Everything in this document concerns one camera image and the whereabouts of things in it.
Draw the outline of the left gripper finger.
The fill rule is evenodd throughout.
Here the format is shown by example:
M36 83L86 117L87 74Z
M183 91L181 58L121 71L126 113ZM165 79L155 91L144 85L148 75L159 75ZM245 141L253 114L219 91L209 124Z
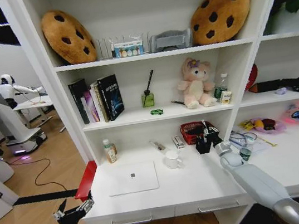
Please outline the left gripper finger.
M61 217L65 215L64 211L65 211L66 203L67 203L67 199L64 199L62 203L59 205L57 211L54 212L53 217L56 220L59 220Z
M84 214L87 214L90 211L90 209L93 207L93 205L94 205L94 199L92 198L91 191L89 191L87 200L83 201L83 203L79 206L77 210L83 212Z

